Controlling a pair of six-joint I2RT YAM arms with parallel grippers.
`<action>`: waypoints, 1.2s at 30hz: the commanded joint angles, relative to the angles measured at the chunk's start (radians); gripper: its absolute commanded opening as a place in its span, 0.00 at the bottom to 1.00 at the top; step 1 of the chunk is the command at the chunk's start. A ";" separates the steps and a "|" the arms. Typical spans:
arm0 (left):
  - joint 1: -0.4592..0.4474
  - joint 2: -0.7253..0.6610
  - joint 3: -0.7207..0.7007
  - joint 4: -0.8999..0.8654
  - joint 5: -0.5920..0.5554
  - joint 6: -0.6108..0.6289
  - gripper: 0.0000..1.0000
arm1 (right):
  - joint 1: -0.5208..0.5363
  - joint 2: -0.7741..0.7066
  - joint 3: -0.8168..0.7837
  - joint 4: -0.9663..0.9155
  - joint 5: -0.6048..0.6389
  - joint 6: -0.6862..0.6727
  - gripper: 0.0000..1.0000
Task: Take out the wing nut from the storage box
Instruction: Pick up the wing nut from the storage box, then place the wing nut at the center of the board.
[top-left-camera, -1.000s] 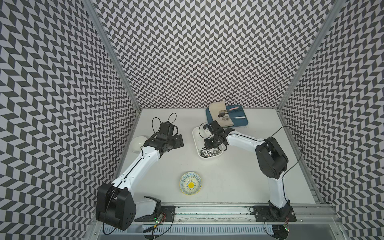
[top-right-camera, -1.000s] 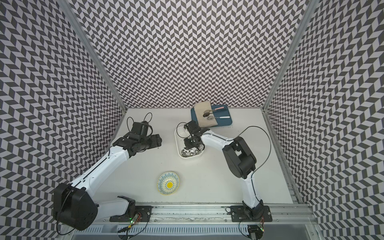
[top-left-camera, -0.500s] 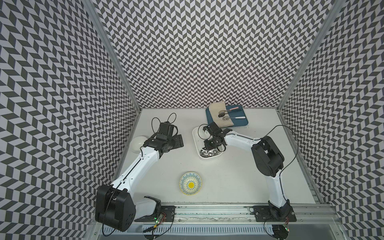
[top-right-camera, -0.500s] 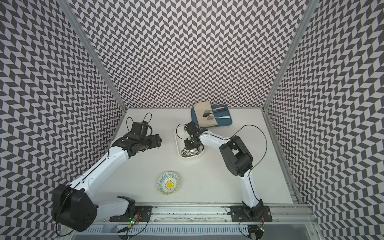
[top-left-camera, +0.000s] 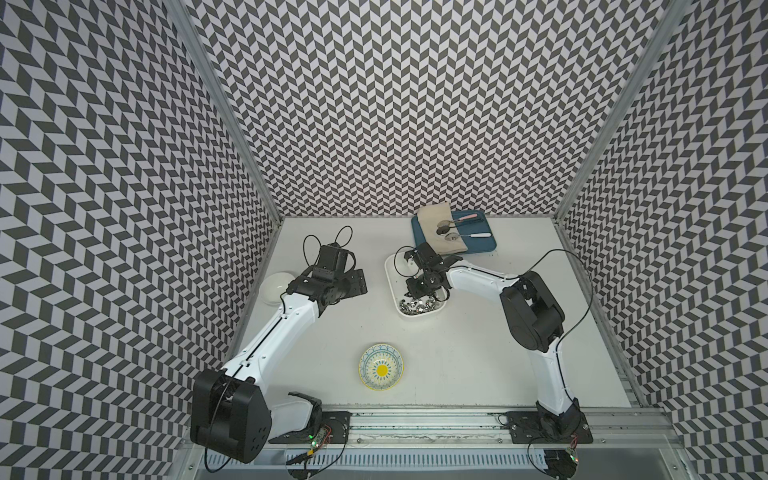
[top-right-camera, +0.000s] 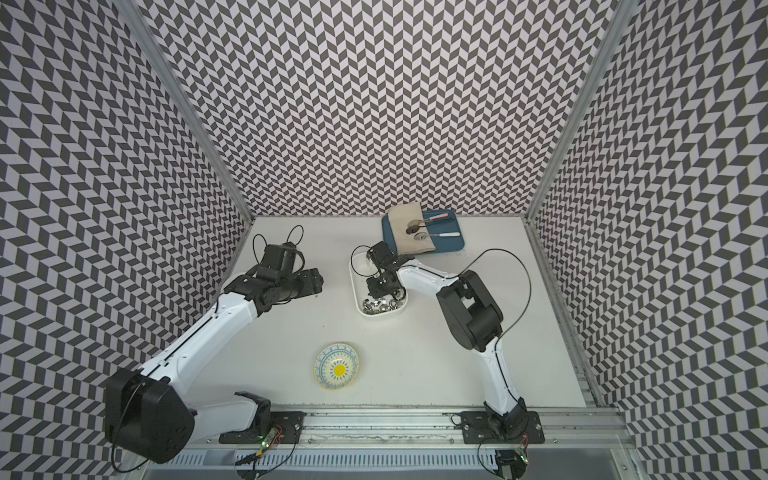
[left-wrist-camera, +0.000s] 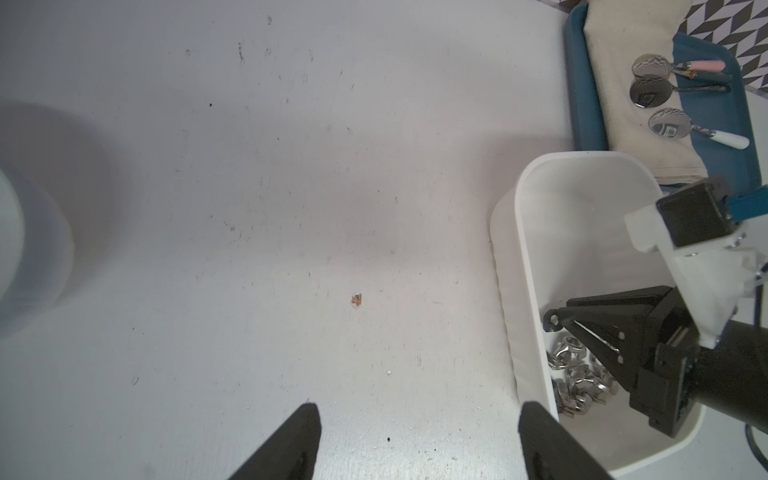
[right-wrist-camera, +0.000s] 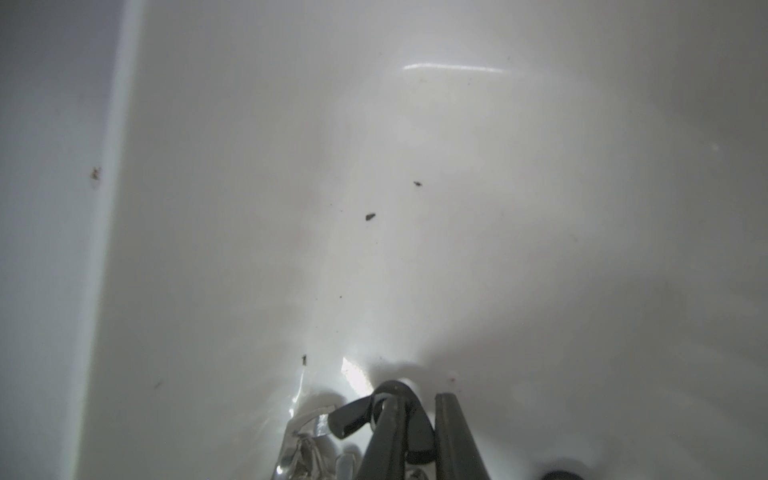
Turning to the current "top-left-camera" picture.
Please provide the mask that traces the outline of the white storage box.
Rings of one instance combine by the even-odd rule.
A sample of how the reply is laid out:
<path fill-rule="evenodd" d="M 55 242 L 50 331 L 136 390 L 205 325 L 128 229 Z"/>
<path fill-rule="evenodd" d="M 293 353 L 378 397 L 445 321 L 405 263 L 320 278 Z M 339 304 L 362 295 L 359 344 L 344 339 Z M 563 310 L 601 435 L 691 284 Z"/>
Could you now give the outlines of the white storage box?
<path fill-rule="evenodd" d="M 408 293 L 406 281 L 417 278 L 422 270 L 414 260 L 405 259 L 405 251 L 397 251 L 384 262 L 390 293 L 397 312 L 406 319 L 420 319 L 436 315 L 445 306 L 445 291 L 440 288 L 437 294 L 429 294 L 414 299 Z"/>

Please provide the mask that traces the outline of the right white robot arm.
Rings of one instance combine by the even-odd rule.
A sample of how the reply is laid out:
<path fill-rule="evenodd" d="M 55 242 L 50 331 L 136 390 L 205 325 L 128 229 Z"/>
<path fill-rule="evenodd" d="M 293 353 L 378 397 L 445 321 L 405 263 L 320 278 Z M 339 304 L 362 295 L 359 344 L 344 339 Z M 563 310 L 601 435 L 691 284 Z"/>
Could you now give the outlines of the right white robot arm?
<path fill-rule="evenodd" d="M 506 414 L 514 443 L 540 440 L 581 445 L 593 441 L 579 400 L 566 384 L 559 357 L 566 336 L 565 312 L 538 273 L 529 270 L 509 276 L 483 270 L 456 255 L 424 257 L 415 250 L 406 252 L 404 261 L 416 268 L 416 275 L 406 280 L 407 295 L 413 299 L 440 290 L 460 290 L 500 302 L 511 336 L 528 353 L 536 385 L 535 414 Z"/>

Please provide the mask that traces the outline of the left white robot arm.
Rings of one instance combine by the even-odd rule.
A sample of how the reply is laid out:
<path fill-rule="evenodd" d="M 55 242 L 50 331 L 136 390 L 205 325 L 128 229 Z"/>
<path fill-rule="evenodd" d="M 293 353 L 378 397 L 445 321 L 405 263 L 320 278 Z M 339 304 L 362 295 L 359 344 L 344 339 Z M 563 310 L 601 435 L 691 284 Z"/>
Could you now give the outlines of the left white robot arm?
<path fill-rule="evenodd" d="M 325 279 L 305 270 L 279 297 L 276 312 L 242 350 L 218 369 L 194 379 L 191 441 L 243 463 L 268 441 L 301 441 L 317 435 L 322 402 L 290 392 L 280 403 L 266 399 L 277 366 L 327 307 L 367 293 L 364 272 L 354 269 Z"/>

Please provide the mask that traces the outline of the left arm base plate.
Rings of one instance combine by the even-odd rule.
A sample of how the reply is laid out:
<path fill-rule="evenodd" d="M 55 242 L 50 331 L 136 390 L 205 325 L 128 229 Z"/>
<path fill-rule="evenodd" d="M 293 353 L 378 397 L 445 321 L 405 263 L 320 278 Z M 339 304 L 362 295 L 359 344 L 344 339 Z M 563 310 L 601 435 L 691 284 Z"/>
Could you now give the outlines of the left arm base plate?
<path fill-rule="evenodd" d="M 315 415 L 309 421 L 306 428 L 299 431 L 288 432 L 269 440 L 270 444 L 309 445 L 317 440 L 324 427 L 330 428 L 330 440 L 332 445 L 341 445 L 348 440 L 351 421 L 350 411 L 323 411 L 319 416 Z"/>

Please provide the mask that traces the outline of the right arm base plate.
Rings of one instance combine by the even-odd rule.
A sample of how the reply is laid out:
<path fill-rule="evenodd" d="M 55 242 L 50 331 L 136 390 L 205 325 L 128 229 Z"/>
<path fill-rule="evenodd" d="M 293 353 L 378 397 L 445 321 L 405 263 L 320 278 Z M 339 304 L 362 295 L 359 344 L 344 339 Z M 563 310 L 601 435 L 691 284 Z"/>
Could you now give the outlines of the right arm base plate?
<path fill-rule="evenodd" d="M 594 442 L 586 416 L 578 410 L 561 415 L 517 410 L 505 412 L 504 417 L 511 440 L 516 445 L 540 442 L 581 446 Z"/>

